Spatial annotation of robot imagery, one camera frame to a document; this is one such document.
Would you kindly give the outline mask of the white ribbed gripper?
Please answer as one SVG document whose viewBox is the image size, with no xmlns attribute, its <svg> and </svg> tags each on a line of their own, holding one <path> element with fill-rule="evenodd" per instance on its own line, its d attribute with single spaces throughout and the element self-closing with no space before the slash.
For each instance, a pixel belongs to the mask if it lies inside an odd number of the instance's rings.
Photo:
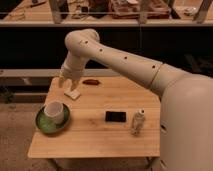
<svg viewBox="0 0 213 171">
<path fill-rule="evenodd" d="M 72 80 L 71 88 L 70 90 L 75 90 L 79 85 L 79 79 L 81 78 L 83 74 L 83 66 L 82 65 L 75 65 L 73 63 L 68 64 L 67 61 L 65 61 L 60 69 L 59 79 L 58 79 L 58 86 L 59 88 L 63 87 L 63 84 L 65 82 L 65 79 Z"/>
</svg>

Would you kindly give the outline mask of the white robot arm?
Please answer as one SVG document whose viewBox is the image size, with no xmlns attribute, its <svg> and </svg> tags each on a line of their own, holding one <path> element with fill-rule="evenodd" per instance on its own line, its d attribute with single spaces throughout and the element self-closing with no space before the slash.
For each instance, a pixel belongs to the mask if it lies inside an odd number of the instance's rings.
<svg viewBox="0 0 213 171">
<path fill-rule="evenodd" d="M 60 79 L 73 88 L 94 60 L 160 98 L 162 171 L 213 171 L 213 78 L 107 47 L 93 29 L 68 33 L 65 45 Z"/>
</svg>

